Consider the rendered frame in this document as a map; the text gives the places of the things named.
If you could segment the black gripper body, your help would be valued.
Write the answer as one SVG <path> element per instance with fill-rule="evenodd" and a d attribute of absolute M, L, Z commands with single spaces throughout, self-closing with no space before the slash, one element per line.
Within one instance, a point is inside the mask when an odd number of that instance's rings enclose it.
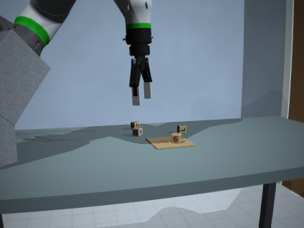
<path fill-rule="evenodd" d="M 138 46 L 130 46 L 130 56 L 135 56 L 135 59 L 139 59 L 139 67 L 141 68 L 141 64 L 143 60 L 146 60 L 145 56 L 150 54 L 150 46 L 149 45 L 138 45 Z"/>

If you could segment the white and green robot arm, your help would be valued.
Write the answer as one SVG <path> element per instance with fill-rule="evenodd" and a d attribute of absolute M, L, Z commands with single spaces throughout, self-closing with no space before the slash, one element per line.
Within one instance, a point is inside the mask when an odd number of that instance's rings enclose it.
<path fill-rule="evenodd" d="M 11 23 L 0 16 L 0 32 L 13 29 L 40 57 L 77 0 L 30 0 Z M 151 0 L 113 0 L 125 17 L 126 36 L 131 46 L 151 44 Z"/>

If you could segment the tan square mat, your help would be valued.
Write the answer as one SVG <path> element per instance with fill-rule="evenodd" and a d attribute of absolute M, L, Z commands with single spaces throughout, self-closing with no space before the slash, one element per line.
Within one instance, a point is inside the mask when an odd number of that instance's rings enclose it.
<path fill-rule="evenodd" d="M 196 146 L 194 143 L 185 139 L 184 137 L 181 137 L 181 142 L 180 143 L 172 143 L 171 142 L 171 136 L 158 137 L 158 138 L 146 138 L 146 140 L 152 146 L 154 146 L 157 150 Z"/>

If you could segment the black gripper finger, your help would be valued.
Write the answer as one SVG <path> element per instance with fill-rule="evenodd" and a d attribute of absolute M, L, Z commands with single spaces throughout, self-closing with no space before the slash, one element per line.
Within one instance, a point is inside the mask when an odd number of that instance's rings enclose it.
<path fill-rule="evenodd" d="M 141 105 L 139 82 L 144 65 L 145 65 L 145 61 L 142 61 L 141 68 L 138 68 L 139 59 L 131 59 L 129 87 L 132 87 L 131 89 L 132 89 L 133 105 Z"/>
<path fill-rule="evenodd" d="M 148 65 L 148 66 L 147 66 Z M 149 68 L 148 58 L 145 60 L 145 69 L 141 72 L 144 86 L 144 99 L 151 99 L 151 72 Z"/>

